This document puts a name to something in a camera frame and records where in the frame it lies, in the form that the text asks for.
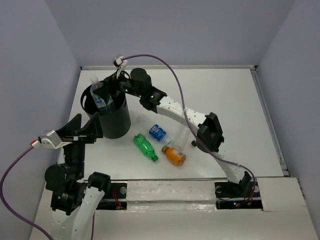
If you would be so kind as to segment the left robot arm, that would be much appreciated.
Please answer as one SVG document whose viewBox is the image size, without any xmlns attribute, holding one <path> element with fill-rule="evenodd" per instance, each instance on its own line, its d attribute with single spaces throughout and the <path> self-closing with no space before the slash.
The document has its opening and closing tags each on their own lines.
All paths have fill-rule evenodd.
<svg viewBox="0 0 320 240">
<path fill-rule="evenodd" d="M 51 237 L 54 240 L 83 240 L 95 210 L 111 191 L 111 177 L 94 172 L 88 182 L 85 176 L 85 150 L 103 137 L 100 114 L 96 112 L 82 126 L 77 114 L 65 126 L 41 138 L 46 148 L 63 149 L 64 162 L 45 171 L 45 188 L 52 192 Z"/>
</svg>

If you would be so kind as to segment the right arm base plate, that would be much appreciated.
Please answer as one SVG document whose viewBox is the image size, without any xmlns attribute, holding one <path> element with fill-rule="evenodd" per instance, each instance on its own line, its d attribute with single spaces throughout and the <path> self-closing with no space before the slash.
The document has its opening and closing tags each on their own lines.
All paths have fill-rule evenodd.
<svg viewBox="0 0 320 240">
<path fill-rule="evenodd" d="M 214 183 L 214 194 L 218 210 L 263 209 L 259 185 L 253 181 L 247 190 L 241 190 L 234 183 L 219 181 Z"/>
</svg>

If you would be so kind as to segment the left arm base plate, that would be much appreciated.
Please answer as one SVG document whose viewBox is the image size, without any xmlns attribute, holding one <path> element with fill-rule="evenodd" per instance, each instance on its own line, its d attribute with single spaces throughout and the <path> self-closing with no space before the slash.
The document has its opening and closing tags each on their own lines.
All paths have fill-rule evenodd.
<svg viewBox="0 0 320 240">
<path fill-rule="evenodd" d="M 100 200 L 97 210 L 124 211 L 127 209 L 127 181 L 111 181 L 110 191 Z"/>
</svg>

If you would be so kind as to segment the clear bottle blue white label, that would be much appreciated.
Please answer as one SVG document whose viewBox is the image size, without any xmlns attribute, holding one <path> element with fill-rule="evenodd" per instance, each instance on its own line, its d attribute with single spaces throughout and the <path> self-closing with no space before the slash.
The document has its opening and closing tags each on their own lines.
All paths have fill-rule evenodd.
<svg viewBox="0 0 320 240">
<path fill-rule="evenodd" d="M 104 83 L 99 81 L 96 76 L 92 76 L 90 78 L 91 87 L 90 87 L 90 94 L 99 110 L 108 110 L 111 107 L 111 103 L 113 100 L 110 96 L 103 96 L 102 93 L 94 93 L 95 90 L 99 90 L 103 87 Z"/>
</svg>

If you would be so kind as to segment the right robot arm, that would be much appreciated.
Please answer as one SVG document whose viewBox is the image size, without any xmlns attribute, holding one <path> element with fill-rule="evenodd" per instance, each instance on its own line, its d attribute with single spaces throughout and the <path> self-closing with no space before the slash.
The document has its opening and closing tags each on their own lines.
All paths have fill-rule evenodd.
<svg viewBox="0 0 320 240">
<path fill-rule="evenodd" d="M 235 196 L 254 192 L 256 180 L 253 172 L 241 164 L 223 158 L 218 153 L 225 139 L 215 113 L 199 113 L 186 108 L 183 101 L 173 100 L 152 85 L 151 77 L 143 68 L 134 68 L 130 73 L 118 69 L 102 81 L 97 77 L 92 77 L 90 81 L 93 85 L 92 93 L 100 99 L 99 108 L 110 109 L 115 98 L 121 93 L 138 97 L 139 103 L 148 111 L 166 116 L 190 129 L 195 137 L 196 147 L 216 160 Z"/>
</svg>

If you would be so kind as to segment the clear bottle dark blue label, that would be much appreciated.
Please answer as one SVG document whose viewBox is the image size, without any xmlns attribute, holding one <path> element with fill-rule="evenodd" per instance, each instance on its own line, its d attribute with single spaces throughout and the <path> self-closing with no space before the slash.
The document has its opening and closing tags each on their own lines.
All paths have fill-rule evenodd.
<svg viewBox="0 0 320 240">
<path fill-rule="evenodd" d="M 136 123 L 144 133 L 151 136 L 155 141 L 165 145 L 169 145 L 172 142 L 172 140 L 167 136 L 167 132 L 148 116 L 144 114 L 139 115 L 136 118 Z"/>
</svg>

